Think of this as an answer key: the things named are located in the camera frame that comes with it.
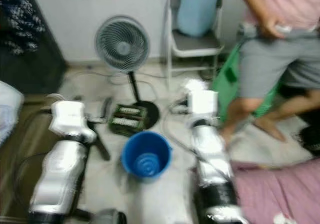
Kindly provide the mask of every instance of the pink cloth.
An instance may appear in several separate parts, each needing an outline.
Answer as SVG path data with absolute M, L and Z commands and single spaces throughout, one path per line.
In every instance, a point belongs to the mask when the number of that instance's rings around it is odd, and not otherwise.
M 273 224 L 280 213 L 297 224 L 320 223 L 320 159 L 281 170 L 233 168 L 239 204 L 251 224 Z
M 293 28 L 313 28 L 319 23 L 320 0 L 264 0 L 278 16 Z M 246 21 L 256 24 L 255 16 L 248 12 Z

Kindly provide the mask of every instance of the hand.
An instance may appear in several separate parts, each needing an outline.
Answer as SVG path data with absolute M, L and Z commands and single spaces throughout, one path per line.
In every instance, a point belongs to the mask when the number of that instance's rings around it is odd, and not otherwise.
M 267 16 L 261 19 L 260 27 L 262 34 L 268 38 L 285 38 L 285 36 L 277 31 L 276 25 L 285 26 L 285 21 L 277 16 Z

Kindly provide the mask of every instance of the chair seat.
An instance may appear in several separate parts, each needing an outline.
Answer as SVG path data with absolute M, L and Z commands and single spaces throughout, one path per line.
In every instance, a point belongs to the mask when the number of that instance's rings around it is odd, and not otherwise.
M 212 30 L 202 37 L 190 37 L 177 29 L 172 31 L 173 50 L 178 56 L 206 56 L 220 52 L 221 44 Z

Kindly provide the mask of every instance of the bare foot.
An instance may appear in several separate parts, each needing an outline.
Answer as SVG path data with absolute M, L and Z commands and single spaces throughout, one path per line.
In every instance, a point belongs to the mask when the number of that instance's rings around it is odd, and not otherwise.
M 285 136 L 277 129 L 275 123 L 266 118 L 259 118 L 255 120 L 254 125 L 260 128 L 262 131 L 268 133 L 275 139 L 278 139 L 281 142 L 285 142 Z

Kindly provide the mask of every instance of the fan stand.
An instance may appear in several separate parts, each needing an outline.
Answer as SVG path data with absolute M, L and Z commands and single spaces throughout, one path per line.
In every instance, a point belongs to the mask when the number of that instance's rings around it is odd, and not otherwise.
M 145 123 L 145 128 L 149 129 L 149 128 L 153 127 L 157 123 L 157 121 L 159 120 L 159 118 L 160 118 L 159 109 L 152 102 L 141 101 L 140 95 L 139 95 L 139 92 L 138 92 L 137 81 L 135 79 L 135 74 L 131 71 L 131 72 L 129 72 L 128 75 L 129 75 L 130 82 L 132 84 L 134 97 L 135 97 L 135 99 L 137 101 L 133 105 L 134 106 L 138 106 L 138 107 L 143 107 L 143 108 L 145 108 L 147 110 L 147 115 L 146 115 L 147 116 L 147 120 L 146 120 L 146 123 Z

